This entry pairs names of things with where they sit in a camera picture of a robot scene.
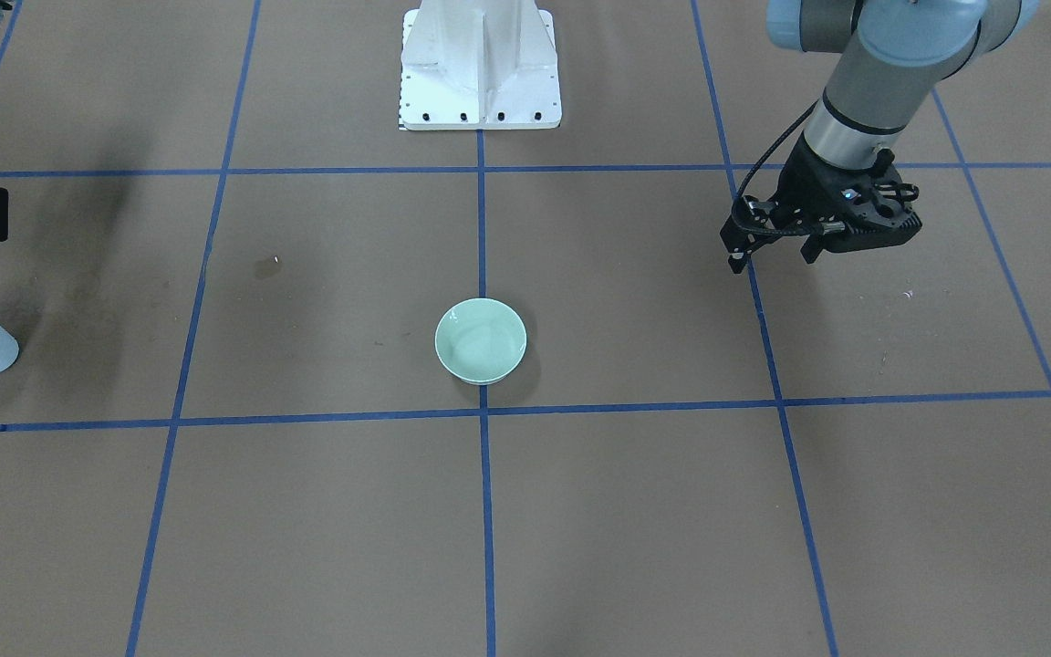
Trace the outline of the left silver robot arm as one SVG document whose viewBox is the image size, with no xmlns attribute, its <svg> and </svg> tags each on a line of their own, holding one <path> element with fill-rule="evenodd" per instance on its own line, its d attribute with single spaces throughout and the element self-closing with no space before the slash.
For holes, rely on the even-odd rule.
<svg viewBox="0 0 1051 657">
<path fill-rule="evenodd" d="M 772 1 L 772 45 L 838 55 L 815 103 L 787 129 L 791 153 L 770 198 L 747 194 L 747 173 L 723 225 L 727 263 L 800 238 L 801 256 L 905 245 L 921 231 L 919 188 L 893 147 L 942 80 L 1025 29 L 1037 1 Z"/>
</svg>

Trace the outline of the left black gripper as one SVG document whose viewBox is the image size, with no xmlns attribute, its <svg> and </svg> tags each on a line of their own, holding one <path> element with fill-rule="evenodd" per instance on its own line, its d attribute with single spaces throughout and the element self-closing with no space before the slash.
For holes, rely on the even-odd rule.
<svg viewBox="0 0 1051 657">
<path fill-rule="evenodd" d="M 846 230 L 825 235 L 829 243 L 864 243 L 867 232 L 854 219 L 844 190 L 862 186 L 864 168 L 841 168 L 815 153 L 805 137 L 799 138 L 779 178 L 770 203 L 758 199 L 734 200 L 721 229 L 727 265 L 741 275 L 754 251 L 775 242 L 772 230 L 808 227 L 822 219 L 842 222 Z"/>
</svg>

